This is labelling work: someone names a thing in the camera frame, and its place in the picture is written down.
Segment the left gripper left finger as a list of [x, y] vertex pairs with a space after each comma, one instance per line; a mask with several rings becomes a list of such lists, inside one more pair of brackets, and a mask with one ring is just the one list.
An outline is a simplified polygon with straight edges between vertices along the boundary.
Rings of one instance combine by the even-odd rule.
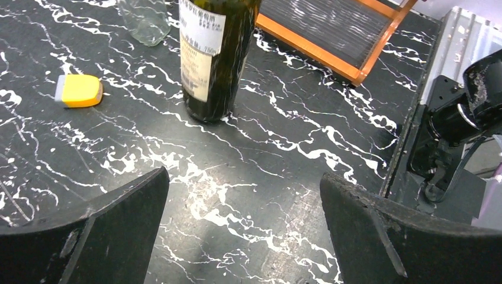
[[168, 197], [164, 167], [19, 227], [1, 226], [2, 283], [143, 283]]

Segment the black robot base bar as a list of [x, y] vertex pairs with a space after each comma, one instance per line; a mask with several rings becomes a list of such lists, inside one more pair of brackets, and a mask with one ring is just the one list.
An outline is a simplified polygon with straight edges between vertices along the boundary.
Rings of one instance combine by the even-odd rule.
[[481, 228], [501, 229], [501, 174], [467, 169], [481, 144], [501, 134], [501, 74], [459, 85], [439, 76], [411, 120], [385, 196], [417, 211]]

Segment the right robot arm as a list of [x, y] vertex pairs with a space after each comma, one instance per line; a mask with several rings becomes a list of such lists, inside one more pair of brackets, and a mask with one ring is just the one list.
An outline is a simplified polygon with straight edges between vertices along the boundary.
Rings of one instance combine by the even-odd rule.
[[501, 51], [467, 67], [463, 80], [436, 78], [408, 162], [430, 202], [442, 202], [477, 148], [501, 134]]

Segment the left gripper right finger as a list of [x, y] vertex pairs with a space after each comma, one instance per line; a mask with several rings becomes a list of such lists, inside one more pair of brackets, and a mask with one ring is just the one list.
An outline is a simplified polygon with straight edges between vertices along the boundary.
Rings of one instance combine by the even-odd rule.
[[345, 283], [500, 283], [501, 231], [433, 217], [326, 172], [320, 197]]

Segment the dark green wine bottle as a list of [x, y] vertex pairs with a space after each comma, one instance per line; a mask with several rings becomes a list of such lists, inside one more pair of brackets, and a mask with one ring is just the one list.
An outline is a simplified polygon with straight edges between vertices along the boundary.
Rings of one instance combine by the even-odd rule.
[[233, 108], [260, 1], [179, 1], [181, 80], [188, 114], [216, 122]]

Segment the clear tall glass bottle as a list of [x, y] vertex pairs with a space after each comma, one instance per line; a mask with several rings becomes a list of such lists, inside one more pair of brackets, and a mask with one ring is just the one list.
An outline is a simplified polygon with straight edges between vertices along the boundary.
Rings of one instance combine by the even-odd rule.
[[119, 0], [117, 6], [132, 38], [145, 46], [156, 46], [169, 34], [165, 1]]

